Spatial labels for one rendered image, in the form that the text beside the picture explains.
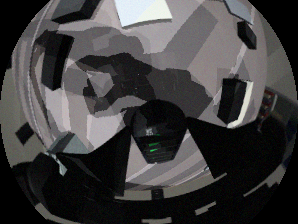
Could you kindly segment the white flat panel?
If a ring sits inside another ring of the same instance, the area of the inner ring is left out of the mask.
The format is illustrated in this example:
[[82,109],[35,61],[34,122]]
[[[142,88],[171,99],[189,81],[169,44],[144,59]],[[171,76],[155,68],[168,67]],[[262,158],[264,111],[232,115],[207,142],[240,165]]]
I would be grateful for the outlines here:
[[235,125],[242,123],[242,117],[243,115],[245,115],[246,109],[247,109],[247,105],[249,105],[249,100],[250,100],[250,96],[251,96],[251,88],[253,88],[253,81],[247,81],[247,87],[246,87],[246,93],[245,93],[245,100],[243,100],[242,103],[242,111],[241,113],[239,113],[238,119],[233,121],[233,123],[229,123],[226,125],[226,128],[233,128],[235,127]]

